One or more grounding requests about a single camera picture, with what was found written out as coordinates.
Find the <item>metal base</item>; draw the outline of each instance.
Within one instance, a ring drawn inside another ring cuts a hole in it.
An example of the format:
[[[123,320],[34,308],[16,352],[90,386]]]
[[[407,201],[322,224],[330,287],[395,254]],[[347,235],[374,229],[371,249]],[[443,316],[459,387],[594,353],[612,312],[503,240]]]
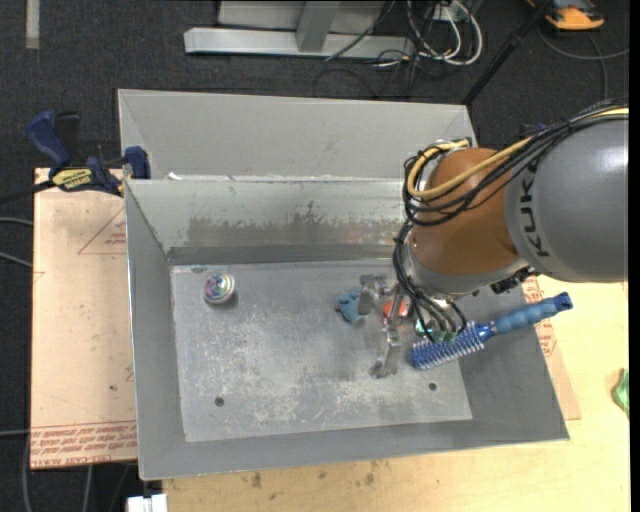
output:
[[[320,50],[301,51],[296,32],[243,30],[232,28],[192,28],[185,32],[188,54],[232,53],[249,55],[288,55],[297,57],[330,57],[350,44],[357,36],[327,34]],[[392,36],[366,36],[342,57],[375,59],[386,50],[404,51],[407,39]]]
[[[202,298],[212,272],[233,276],[235,295]],[[393,278],[390,261],[175,267],[171,274],[182,422],[188,442],[245,439],[408,423],[470,420],[457,364],[424,375],[369,375],[382,306],[356,323],[334,308],[364,274]],[[405,348],[416,335],[400,325]]]

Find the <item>green object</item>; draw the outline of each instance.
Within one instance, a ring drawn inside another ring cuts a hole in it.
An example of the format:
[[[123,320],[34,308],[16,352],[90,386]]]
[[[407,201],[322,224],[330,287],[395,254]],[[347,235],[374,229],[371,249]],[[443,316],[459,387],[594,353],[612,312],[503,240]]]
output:
[[[456,341],[457,334],[455,332],[447,332],[444,335],[444,342],[448,345],[451,345],[454,341]]]
[[[613,400],[629,416],[629,370],[622,372],[620,381],[611,394],[613,395]]]

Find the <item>small metal cylinder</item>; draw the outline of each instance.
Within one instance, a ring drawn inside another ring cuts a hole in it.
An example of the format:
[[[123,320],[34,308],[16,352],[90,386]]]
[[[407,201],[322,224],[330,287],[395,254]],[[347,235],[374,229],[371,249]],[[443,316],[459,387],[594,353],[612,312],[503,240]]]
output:
[[[235,290],[233,276],[227,273],[211,274],[204,285],[204,300],[209,304],[228,301]]]

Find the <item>wooden tabletop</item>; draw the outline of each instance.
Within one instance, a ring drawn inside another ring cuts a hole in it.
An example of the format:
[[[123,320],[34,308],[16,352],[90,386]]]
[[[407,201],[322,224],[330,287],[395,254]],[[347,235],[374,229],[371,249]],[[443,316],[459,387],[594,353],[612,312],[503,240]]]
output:
[[[611,397],[629,368],[627,288],[539,283],[574,304],[553,319],[582,415],[570,440],[166,480],[169,510],[630,510],[629,419]]]

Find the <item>scratched metal surface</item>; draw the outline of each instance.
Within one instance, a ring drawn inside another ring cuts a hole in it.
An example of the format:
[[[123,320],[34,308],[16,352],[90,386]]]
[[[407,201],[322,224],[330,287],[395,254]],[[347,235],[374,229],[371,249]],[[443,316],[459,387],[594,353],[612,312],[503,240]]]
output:
[[[368,369],[385,337],[380,310],[356,324],[335,311],[335,297],[356,288],[360,275],[385,273],[391,282],[389,261],[195,270],[175,267],[171,276],[187,441],[471,418],[457,364],[427,375],[401,361],[397,375],[373,379]],[[228,304],[202,298],[215,271],[235,279]],[[415,333],[403,327],[410,344]]]
[[[130,189],[165,253],[187,255],[176,264],[198,263],[193,255],[203,249],[212,251],[203,263],[225,254],[237,262],[256,247],[253,262],[268,247],[286,247],[277,261],[309,246],[331,248],[334,255],[322,259],[343,259],[336,247],[390,245],[403,215],[400,180],[145,180]]]

